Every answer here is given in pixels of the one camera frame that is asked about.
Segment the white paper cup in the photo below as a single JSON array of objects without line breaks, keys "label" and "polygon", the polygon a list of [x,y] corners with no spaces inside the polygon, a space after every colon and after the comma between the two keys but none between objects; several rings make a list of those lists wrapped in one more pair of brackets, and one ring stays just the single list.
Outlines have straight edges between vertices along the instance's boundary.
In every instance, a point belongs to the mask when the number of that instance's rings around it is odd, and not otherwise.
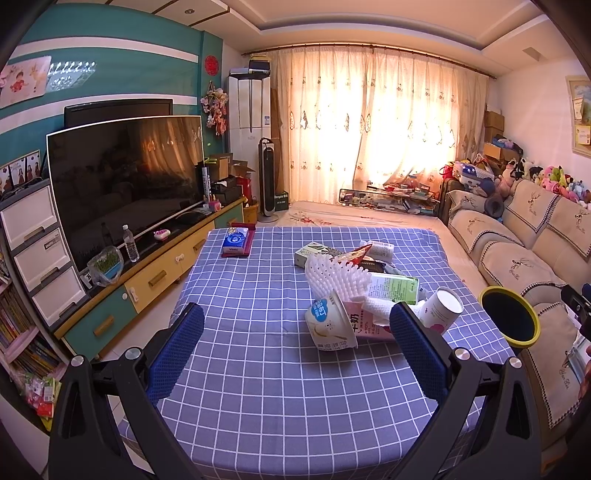
[{"label": "white paper cup", "polygon": [[464,304],[451,289],[440,287],[420,307],[423,325],[443,335],[464,312]]}]

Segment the green label plastic bottle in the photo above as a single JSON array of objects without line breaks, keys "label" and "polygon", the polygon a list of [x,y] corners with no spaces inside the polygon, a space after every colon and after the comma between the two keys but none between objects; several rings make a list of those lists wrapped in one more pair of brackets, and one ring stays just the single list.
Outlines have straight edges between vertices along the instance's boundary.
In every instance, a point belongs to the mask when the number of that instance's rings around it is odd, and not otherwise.
[{"label": "green label plastic bottle", "polygon": [[404,275],[373,273],[368,296],[415,305],[419,301],[420,280]]}]

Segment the pink strawberry milk carton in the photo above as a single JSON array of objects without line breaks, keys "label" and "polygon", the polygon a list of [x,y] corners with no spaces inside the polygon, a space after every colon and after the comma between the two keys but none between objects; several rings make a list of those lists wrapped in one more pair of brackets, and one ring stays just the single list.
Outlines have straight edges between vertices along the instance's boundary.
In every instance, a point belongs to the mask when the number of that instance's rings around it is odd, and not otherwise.
[{"label": "pink strawberry milk carton", "polygon": [[375,324],[374,315],[363,310],[362,303],[345,302],[344,305],[356,338],[370,341],[394,341],[390,328]]}]

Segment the white medicine bottle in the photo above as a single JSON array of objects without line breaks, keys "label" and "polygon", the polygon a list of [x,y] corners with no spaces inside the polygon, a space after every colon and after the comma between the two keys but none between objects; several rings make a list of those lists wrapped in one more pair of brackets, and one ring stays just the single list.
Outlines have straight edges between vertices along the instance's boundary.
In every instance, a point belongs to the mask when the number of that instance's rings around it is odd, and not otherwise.
[{"label": "white medicine bottle", "polygon": [[389,243],[370,240],[360,241],[361,247],[366,247],[366,256],[385,264],[394,263],[394,246]]}]

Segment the white yogurt cup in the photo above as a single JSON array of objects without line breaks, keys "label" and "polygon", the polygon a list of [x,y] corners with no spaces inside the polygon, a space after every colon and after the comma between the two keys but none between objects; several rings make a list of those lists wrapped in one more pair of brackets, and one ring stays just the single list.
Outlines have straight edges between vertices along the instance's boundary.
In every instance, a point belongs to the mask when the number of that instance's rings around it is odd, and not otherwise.
[{"label": "white yogurt cup", "polygon": [[334,352],[358,347],[349,314],[335,291],[311,304],[304,313],[304,320],[319,351]]}]

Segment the red snack bag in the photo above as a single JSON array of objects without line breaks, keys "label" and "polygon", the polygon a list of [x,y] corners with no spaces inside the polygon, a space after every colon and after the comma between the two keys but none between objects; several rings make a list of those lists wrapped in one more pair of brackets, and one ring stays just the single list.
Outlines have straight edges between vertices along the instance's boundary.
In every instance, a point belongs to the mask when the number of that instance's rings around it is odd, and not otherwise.
[{"label": "red snack bag", "polygon": [[339,263],[352,263],[353,265],[359,265],[369,253],[372,246],[372,243],[362,245],[356,249],[353,249],[352,251],[335,256],[334,260],[335,262]]}]

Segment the white foam fruit net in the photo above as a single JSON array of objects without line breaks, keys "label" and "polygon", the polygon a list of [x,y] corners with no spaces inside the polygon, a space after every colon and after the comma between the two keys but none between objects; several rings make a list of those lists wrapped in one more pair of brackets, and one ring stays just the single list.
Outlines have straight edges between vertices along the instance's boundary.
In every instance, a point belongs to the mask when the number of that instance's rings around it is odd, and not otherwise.
[{"label": "white foam fruit net", "polygon": [[315,300],[332,292],[338,294],[342,301],[366,297],[372,281],[369,270],[351,262],[339,263],[325,254],[308,257],[304,275]]}]

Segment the green tea box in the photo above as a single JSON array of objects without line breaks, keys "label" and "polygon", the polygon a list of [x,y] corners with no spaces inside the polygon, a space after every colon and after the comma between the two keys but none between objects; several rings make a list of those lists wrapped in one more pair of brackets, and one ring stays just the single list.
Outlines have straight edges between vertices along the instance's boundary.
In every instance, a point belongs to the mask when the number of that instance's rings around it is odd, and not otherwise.
[{"label": "green tea box", "polygon": [[342,254],[341,250],[322,245],[318,242],[310,242],[294,252],[294,266],[304,269],[308,258],[318,254],[335,257]]}]

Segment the yellow rimmed black trash bin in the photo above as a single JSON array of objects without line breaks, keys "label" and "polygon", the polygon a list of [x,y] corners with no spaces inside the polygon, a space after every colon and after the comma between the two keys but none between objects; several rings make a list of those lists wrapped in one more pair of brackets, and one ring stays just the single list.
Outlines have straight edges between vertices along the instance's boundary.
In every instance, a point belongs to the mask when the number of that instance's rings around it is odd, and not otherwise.
[{"label": "yellow rimmed black trash bin", "polygon": [[479,302],[516,354],[538,341],[538,314],[521,295],[505,287],[489,286],[481,292]]}]

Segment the beige sofa with covers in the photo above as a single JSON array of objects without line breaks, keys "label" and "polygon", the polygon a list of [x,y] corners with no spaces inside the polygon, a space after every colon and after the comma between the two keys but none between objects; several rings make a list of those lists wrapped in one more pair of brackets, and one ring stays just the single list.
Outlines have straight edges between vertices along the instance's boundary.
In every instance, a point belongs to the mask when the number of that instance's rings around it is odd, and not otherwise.
[{"label": "beige sofa with covers", "polygon": [[540,338],[522,357],[542,445],[549,447],[566,434],[578,406],[579,384],[567,361],[578,329],[560,290],[590,281],[590,211],[528,180],[514,184],[503,206],[495,219],[483,197],[453,190],[444,219],[486,282],[518,293],[538,314]]}]

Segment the pile of plush toys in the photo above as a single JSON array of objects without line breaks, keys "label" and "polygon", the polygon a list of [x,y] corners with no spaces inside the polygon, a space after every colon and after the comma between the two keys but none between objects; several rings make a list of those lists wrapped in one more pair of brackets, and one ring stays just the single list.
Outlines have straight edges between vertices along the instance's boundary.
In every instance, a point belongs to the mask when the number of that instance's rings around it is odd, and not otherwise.
[{"label": "pile of plush toys", "polygon": [[582,180],[575,180],[563,167],[542,167],[525,158],[501,161],[478,154],[475,161],[464,159],[449,163],[440,170],[443,185],[440,200],[453,189],[462,189],[478,196],[493,195],[507,199],[517,182],[527,180],[551,193],[590,208],[590,189]]}]

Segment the teal yellow tv cabinet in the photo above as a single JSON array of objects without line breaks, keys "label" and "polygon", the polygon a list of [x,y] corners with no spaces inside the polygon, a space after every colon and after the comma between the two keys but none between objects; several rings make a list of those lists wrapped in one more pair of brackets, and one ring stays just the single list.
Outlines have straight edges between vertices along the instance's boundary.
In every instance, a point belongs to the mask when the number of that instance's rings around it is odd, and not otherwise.
[{"label": "teal yellow tv cabinet", "polygon": [[104,353],[125,329],[188,272],[209,233],[243,219],[239,198],[183,231],[158,242],[153,252],[125,267],[117,282],[98,288],[56,329],[55,337],[73,355]]}]

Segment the clear plastic container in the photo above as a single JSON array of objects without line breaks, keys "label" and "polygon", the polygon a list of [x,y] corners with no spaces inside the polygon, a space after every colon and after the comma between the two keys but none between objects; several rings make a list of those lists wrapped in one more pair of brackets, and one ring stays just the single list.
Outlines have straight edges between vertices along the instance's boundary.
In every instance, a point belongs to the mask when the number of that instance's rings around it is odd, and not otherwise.
[{"label": "clear plastic container", "polygon": [[118,248],[108,246],[94,256],[87,267],[95,285],[108,287],[117,282],[123,269],[123,258]]}]

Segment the book rack by window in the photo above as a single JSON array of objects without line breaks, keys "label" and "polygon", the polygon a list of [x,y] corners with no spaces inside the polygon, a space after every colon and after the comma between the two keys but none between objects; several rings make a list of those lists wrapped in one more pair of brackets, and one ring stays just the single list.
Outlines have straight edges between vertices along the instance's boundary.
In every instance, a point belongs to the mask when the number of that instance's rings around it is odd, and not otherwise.
[{"label": "book rack by window", "polygon": [[367,186],[366,190],[342,188],[338,202],[344,206],[427,216],[436,216],[439,209],[439,200],[422,184],[414,188],[407,185]]}]

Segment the white drawer unit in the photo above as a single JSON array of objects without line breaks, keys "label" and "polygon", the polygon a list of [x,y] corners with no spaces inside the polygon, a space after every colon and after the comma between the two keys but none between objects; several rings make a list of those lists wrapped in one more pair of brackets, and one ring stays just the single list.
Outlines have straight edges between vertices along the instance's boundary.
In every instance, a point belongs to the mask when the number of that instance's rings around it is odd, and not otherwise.
[{"label": "white drawer unit", "polygon": [[47,327],[56,331],[86,297],[48,180],[1,203],[1,226],[18,279]]}]

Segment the clear water bottle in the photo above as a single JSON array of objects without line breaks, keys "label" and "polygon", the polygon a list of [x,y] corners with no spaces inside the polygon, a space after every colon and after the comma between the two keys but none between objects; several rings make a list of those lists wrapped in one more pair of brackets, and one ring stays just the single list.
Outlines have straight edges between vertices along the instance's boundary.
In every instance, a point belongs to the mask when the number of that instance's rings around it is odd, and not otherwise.
[{"label": "clear water bottle", "polygon": [[122,226],[123,230],[123,241],[127,251],[127,256],[131,263],[135,263],[139,260],[138,249],[134,240],[134,236],[127,224]]}]

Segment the blue checkered tablecloth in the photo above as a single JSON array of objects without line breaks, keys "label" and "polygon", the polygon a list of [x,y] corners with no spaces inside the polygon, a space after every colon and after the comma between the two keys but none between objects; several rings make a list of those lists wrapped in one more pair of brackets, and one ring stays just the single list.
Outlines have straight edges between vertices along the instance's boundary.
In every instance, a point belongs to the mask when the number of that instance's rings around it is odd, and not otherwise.
[{"label": "blue checkered tablecloth", "polygon": [[310,242],[393,245],[397,269],[463,301],[451,346],[496,363],[512,353],[429,230],[260,228],[245,258],[223,257],[223,236],[211,232],[183,285],[177,307],[204,309],[204,334],[158,404],[202,478],[384,479],[436,409],[393,342],[315,347],[304,322],[314,297],[294,264]]}]

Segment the blue tissue pack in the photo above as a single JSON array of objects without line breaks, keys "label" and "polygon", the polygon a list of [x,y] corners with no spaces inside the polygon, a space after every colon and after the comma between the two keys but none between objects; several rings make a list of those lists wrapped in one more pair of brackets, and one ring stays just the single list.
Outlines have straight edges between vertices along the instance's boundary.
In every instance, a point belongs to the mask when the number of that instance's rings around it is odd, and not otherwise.
[{"label": "blue tissue pack", "polygon": [[222,242],[223,254],[245,254],[247,240],[249,240],[249,228],[229,227]]}]

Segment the red tray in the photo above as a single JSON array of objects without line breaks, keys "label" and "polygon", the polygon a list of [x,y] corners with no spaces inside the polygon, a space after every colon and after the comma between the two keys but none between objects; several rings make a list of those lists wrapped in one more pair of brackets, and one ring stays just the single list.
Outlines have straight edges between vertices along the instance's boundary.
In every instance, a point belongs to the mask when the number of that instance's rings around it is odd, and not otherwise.
[{"label": "red tray", "polygon": [[236,223],[236,224],[233,224],[230,227],[246,227],[246,228],[249,228],[249,240],[247,240],[246,251],[245,251],[245,254],[242,254],[242,255],[223,254],[222,253],[222,247],[221,247],[221,257],[222,258],[233,258],[233,257],[245,258],[245,257],[249,256],[250,249],[252,248],[252,242],[253,242],[253,239],[254,239],[254,235],[256,234],[256,225],[255,224],[249,224],[249,223]]}]

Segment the large flat screen television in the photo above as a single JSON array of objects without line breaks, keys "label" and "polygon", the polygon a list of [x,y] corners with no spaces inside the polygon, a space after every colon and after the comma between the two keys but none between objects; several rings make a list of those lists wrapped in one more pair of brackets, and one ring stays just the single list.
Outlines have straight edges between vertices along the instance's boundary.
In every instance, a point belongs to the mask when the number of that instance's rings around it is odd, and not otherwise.
[{"label": "large flat screen television", "polygon": [[134,236],[204,199],[198,115],[119,119],[47,136],[61,226],[77,270],[104,247]]}]

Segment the floral floor mattress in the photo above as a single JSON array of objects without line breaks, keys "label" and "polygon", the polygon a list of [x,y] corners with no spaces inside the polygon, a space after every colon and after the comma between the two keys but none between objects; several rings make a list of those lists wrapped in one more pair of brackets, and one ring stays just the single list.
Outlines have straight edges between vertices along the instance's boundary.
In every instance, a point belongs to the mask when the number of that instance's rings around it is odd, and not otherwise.
[{"label": "floral floor mattress", "polygon": [[276,226],[281,227],[385,227],[421,228],[433,231],[446,225],[436,217],[369,208],[298,201],[281,211]]}]

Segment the sheer embroidered curtain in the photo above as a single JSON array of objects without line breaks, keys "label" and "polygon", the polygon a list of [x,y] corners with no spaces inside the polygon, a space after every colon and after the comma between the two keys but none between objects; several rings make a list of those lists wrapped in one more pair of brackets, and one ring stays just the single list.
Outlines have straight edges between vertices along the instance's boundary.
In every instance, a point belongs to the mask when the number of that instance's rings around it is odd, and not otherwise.
[{"label": "sheer embroidered curtain", "polygon": [[335,203],[342,188],[405,181],[439,190],[441,169],[481,145],[489,78],[392,49],[270,52],[277,191]]}]

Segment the black tower fan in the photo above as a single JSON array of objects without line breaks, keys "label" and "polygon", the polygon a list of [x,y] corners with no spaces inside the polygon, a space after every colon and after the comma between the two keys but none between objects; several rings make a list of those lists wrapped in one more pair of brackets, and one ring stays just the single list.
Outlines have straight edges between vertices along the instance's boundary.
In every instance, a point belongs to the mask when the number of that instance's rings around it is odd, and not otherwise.
[{"label": "black tower fan", "polygon": [[270,138],[259,140],[259,220],[276,218],[276,186],[274,186],[274,144]]}]

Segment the artificial flower bunch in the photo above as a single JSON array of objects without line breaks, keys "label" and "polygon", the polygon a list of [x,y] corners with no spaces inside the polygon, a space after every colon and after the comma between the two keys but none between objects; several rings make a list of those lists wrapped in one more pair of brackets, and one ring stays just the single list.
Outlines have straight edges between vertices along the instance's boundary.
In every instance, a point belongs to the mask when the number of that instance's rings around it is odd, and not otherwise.
[{"label": "artificial flower bunch", "polygon": [[200,105],[206,115],[206,127],[221,137],[228,130],[228,93],[211,81]]}]

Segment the white floor air conditioner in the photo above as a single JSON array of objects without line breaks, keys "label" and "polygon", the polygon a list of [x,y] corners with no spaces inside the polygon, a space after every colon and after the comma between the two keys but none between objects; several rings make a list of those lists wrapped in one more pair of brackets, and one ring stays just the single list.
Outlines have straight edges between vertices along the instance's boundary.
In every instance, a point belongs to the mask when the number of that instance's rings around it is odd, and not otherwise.
[{"label": "white floor air conditioner", "polygon": [[259,198],[259,141],[270,138],[271,79],[228,77],[228,145],[233,159],[245,161],[252,174],[252,195]]}]

